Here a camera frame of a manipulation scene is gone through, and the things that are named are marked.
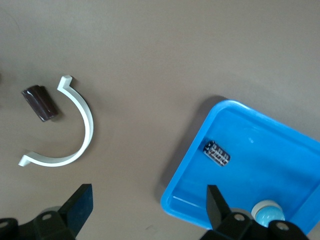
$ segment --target white curved object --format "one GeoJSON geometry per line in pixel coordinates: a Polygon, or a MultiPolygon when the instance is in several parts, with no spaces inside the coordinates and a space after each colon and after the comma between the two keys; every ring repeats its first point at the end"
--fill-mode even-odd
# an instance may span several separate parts
{"type": "Polygon", "coordinates": [[[71,76],[63,76],[59,82],[57,90],[70,98],[81,113],[84,122],[84,140],[82,146],[76,153],[70,156],[57,158],[42,156],[36,152],[31,151],[28,154],[22,156],[19,162],[20,166],[24,167],[29,163],[34,163],[45,167],[60,167],[63,165],[67,165],[77,160],[89,146],[94,134],[94,120],[86,101],[82,98],[82,96],[80,96],[77,91],[70,87],[71,81],[71,76]]]}

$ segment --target white plastic arc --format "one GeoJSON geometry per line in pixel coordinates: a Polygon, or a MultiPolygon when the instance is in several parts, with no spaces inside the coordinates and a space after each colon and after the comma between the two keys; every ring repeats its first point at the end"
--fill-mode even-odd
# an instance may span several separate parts
{"type": "Polygon", "coordinates": [[[36,152],[31,151],[28,154],[22,156],[19,162],[20,166],[24,167],[29,163],[34,163],[45,167],[64,166],[77,160],[89,146],[94,134],[94,120],[86,101],[82,98],[82,96],[80,96],[79,93],[77,93],[77,91],[70,87],[71,81],[71,76],[63,76],[60,80],[57,90],[66,95],[76,105],[81,113],[84,122],[84,140],[82,146],[76,153],[70,156],[57,158],[42,156],[36,152]]]}

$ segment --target beige surface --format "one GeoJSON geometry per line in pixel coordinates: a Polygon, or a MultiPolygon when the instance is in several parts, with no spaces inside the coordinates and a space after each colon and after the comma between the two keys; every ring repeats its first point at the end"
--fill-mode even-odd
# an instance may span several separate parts
{"type": "Polygon", "coordinates": [[[0,217],[24,223],[92,183],[79,240],[199,239],[159,196],[213,96],[319,141],[319,40],[318,0],[0,1],[0,217]],[[67,166],[18,166],[80,147],[80,114],[56,90],[66,74],[91,107],[91,145],[67,166]],[[62,117],[38,119],[20,94],[34,84],[62,117]]]}

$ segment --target blue tray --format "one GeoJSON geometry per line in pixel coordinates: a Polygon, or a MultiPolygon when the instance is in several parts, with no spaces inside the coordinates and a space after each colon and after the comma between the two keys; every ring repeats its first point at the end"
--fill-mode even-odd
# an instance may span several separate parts
{"type": "Polygon", "coordinates": [[[251,212],[258,202],[273,200],[307,234],[320,221],[320,143],[237,101],[222,101],[209,112],[161,206],[211,229],[207,185],[217,185],[231,208],[251,212]],[[225,166],[204,154],[210,140],[230,155],[225,166]]]}

